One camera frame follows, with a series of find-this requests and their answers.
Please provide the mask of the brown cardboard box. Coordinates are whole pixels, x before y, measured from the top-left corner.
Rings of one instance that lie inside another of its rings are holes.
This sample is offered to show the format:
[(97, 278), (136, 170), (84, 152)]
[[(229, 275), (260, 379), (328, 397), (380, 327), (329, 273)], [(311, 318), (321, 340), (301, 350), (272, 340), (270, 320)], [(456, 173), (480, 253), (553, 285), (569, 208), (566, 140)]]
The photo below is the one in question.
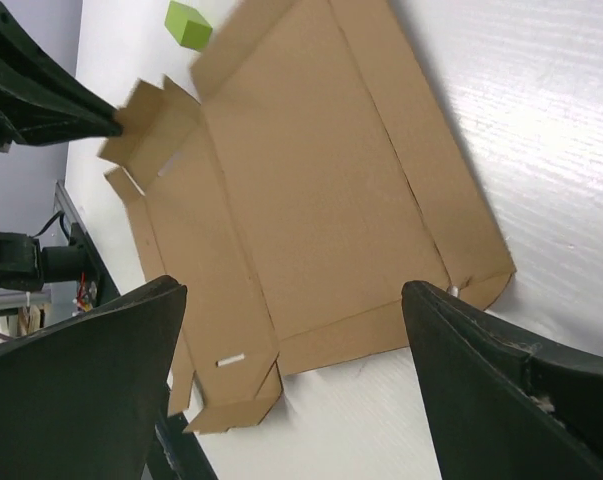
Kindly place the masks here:
[(405, 283), (479, 308), (515, 266), (386, 1), (245, 1), (139, 82), (100, 156), (147, 279), (187, 287), (168, 411), (260, 423), (286, 375), (407, 345)]

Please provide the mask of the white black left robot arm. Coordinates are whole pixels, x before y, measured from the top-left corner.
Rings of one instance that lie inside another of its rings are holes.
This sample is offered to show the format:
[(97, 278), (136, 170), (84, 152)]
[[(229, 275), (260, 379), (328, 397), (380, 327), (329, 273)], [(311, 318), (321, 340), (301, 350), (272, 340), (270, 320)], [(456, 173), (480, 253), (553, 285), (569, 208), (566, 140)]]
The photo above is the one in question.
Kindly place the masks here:
[[(47, 55), (0, 2), (0, 153), (122, 132), (114, 107)], [(80, 279), (90, 257), (77, 230), (67, 240), (44, 247), (37, 235), (0, 232), (0, 288), (35, 292)]]

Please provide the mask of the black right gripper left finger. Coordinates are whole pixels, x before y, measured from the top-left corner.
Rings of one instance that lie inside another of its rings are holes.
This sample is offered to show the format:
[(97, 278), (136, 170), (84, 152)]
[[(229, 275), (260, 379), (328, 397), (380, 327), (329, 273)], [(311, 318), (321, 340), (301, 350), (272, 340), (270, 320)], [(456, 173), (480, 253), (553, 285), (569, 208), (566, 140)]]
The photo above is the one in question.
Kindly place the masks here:
[(161, 276), (0, 344), (0, 479), (139, 479), (186, 306)]

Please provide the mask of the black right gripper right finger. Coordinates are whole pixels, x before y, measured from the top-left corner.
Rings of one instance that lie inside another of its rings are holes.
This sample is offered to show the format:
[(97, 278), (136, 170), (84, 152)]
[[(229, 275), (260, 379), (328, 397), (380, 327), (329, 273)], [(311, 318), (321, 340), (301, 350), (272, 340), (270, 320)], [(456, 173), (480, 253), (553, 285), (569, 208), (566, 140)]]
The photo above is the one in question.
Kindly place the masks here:
[(445, 479), (603, 479), (603, 357), (423, 281), (402, 311)]

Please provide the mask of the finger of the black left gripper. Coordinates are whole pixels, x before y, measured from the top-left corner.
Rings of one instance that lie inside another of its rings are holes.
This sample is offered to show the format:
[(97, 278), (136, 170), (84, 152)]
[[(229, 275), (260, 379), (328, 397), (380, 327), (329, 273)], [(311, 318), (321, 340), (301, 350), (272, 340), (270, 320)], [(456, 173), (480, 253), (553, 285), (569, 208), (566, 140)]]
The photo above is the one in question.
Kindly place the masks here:
[(27, 78), (0, 58), (0, 150), (118, 137), (122, 126)]
[(0, 1), (0, 59), (25, 78), (97, 113), (115, 108), (84, 87), (55, 62)]

